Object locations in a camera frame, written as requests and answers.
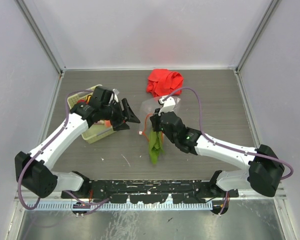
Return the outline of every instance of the red cloth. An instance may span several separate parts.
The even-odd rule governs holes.
[[[169,95],[174,90],[181,88],[184,83],[184,77],[176,71],[168,69],[154,69],[148,77],[146,92],[152,93],[153,97]]]

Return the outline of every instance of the yellow basket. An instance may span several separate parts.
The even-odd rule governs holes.
[[[89,90],[94,91],[97,86],[102,86],[101,84],[88,88]],[[86,92],[79,92],[75,95],[69,96],[66,100],[70,109],[79,101],[86,100]],[[89,144],[92,144],[100,139],[103,139],[110,134],[113,134],[115,131],[111,127],[106,127],[105,125],[93,124],[87,131],[81,134],[82,138],[86,140]]]

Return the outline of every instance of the gray wooden table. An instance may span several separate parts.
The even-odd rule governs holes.
[[[49,134],[65,118],[67,93],[84,90],[97,84],[120,91],[135,114],[141,103],[152,98],[146,93],[149,70],[67,71],[62,80]],[[215,138],[243,146],[253,146],[253,140],[241,100],[239,88],[231,70],[180,70],[183,86],[196,89],[201,97],[203,127]],[[180,95],[178,115],[184,124],[199,129],[199,107],[194,94],[184,90]],[[165,154],[157,165],[148,155],[148,142],[138,134],[139,126],[129,123],[130,130],[119,131],[93,144],[78,137],[62,154],[53,170],[78,171],[91,179],[202,179],[208,180],[216,170],[236,168],[222,161],[185,154],[169,141],[164,141]]]

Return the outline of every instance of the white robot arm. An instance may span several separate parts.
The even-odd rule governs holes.
[[[53,191],[65,190],[84,195],[89,188],[86,186],[89,181],[84,184],[87,180],[85,176],[78,172],[54,172],[51,169],[69,145],[100,120],[110,120],[115,131],[129,129],[126,122],[140,123],[127,99],[119,102],[115,91],[98,86],[88,102],[74,105],[64,122],[44,142],[28,154],[21,151],[16,155],[17,182],[21,180],[21,185],[40,198],[47,197]],[[33,162],[25,169],[29,161]]]
[[[169,97],[165,100],[165,98],[166,96],[163,96],[159,100],[162,107],[157,108],[150,117],[155,132],[163,132],[182,152],[212,157],[240,169],[231,172],[216,171],[210,181],[212,191],[252,188],[267,197],[275,195],[285,167],[276,161],[248,154],[262,154],[277,158],[270,147],[261,145],[255,149],[225,142],[207,134],[203,135],[199,130],[186,127],[173,112],[174,99]]]

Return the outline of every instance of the cable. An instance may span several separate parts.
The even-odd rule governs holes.
[[[25,173],[28,169],[28,167],[32,164],[32,162],[41,154],[43,153],[43,151],[63,132],[63,130],[66,128],[67,124],[68,124],[68,121],[69,121],[69,108],[68,108],[68,104],[67,104],[67,99],[69,96],[71,95],[74,95],[74,94],[78,94],[78,93],[92,93],[93,91],[92,90],[82,90],[82,91],[74,91],[74,92],[71,92],[69,93],[66,97],[65,97],[65,121],[64,121],[64,125],[63,127],[51,138],[50,141],[48,141],[35,155],[33,155],[32,158],[30,158],[30,160],[26,163],[26,165],[24,166],[24,168],[22,169],[21,171],[21,174],[19,176],[19,179],[18,179],[18,197],[19,197],[19,200],[20,200],[20,203],[21,205],[27,209],[27,210],[34,210],[39,202],[40,202],[40,197],[38,197],[36,203],[30,207],[28,206],[26,203],[25,203],[25,200],[24,198],[22,197],[22,192],[21,192],[21,185],[22,185],[22,179],[24,178],[25,176]]]
[[[86,216],[86,215],[90,215],[90,214],[94,213],[94,212],[97,211],[99,208],[101,208],[108,200],[109,200],[109,198],[104,199],[103,201],[101,201],[101,202],[98,203],[99,205],[98,205],[96,208],[94,208],[94,209],[92,209],[92,210],[90,210],[90,211],[88,211],[88,212],[86,212],[86,213],[83,213],[83,215]],[[29,231],[30,231],[32,225],[35,226],[35,227],[37,227],[37,228],[49,229],[49,228],[53,228],[53,227],[56,227],[56,226],[62,224],[65,220],[68,220],[68,219],[70,219],[70,218],[73,218],[73,215],[64,217],[64,218],[61,219],[59,222],[54,223],[54,224],[51,224],[51,225],[40,225],[40,224],[37,224],[37,223],[36,223],[37,218],[38,218],[37,216],[35,216],[34,218],[31,218],[32,221],[31,221],[31,223],[29,224],[29,226],[28,226],[28,228],[27,228],[25,234],[23,235],[23,238],[22,238],[23,240],[25,240],[25,239],[27,238],[27,235],[28,235],[28,233],[29,233]]]
[[[219,216],[222,214],[222,212],[224,211],[225,207],[226,207],[226,204],[227,204],[227,201],[228,201],[228,195],[229,195],[229,192],[227,191],[225,193],[225,198],[224,198],[224,202],[223,202],[223,205],[222,205],[222,208],[219,212]]]
[[[180,90],[183,90],[183,89],[188,89],[188,90],[192,91],[194,93],[194,95],[196,96],[196,99],[197,99],[198,104],[199,104],[199,126],[200,126],[200,131],[201,131],[201,134],[203,135],[203,137],[205,139],[207,139],[208,141],[210,141],[214,145],[220,146],[222,148],[225,148],[225,149],[237,152],[237,153],[251,155],[251,156],[260,157],[260,158],[264,158],[264,159],[269,159],[269,160],[275,161],[277,163],[283,164],[283,165],[287,166],[290,169],[290,172],[287,175],[281,177],[281,180],[284,180],[284,179],[287,179],[287,178],[291,177],[291,175],[294,173],[294,168],[289,163],[287,163],[287,162],[285,162],[281,159],[278,159],[278,158],[275,158],[275,157],[272,157],[272,156],[263,155],[263,154],[260,154],[260,153],[249,152],[249,151],[246,152],[246,151],[243,151],[243,150],[240,150],[240,149],[236,149],[234,147],[224,145],[222,143],[215,142],[210,137],[208,137],[206,135],[206,133],[204,132],[203,127],[202,127],[202,106],[201,106],[201,101],[200,101],[198,93],[193,88],[187,87],[187,86],[180,87],[180,88],[174,90],[172,93],[170,93],[163,101],[167,100],[173,94],[175,94],[176,92],[178,92]]]
[[[205,203],[208,203],[208,202],[211,202],[213,199],[216,199],[217,197],[213,197],[213,198],[210,198],[208,201],[206,201]]]

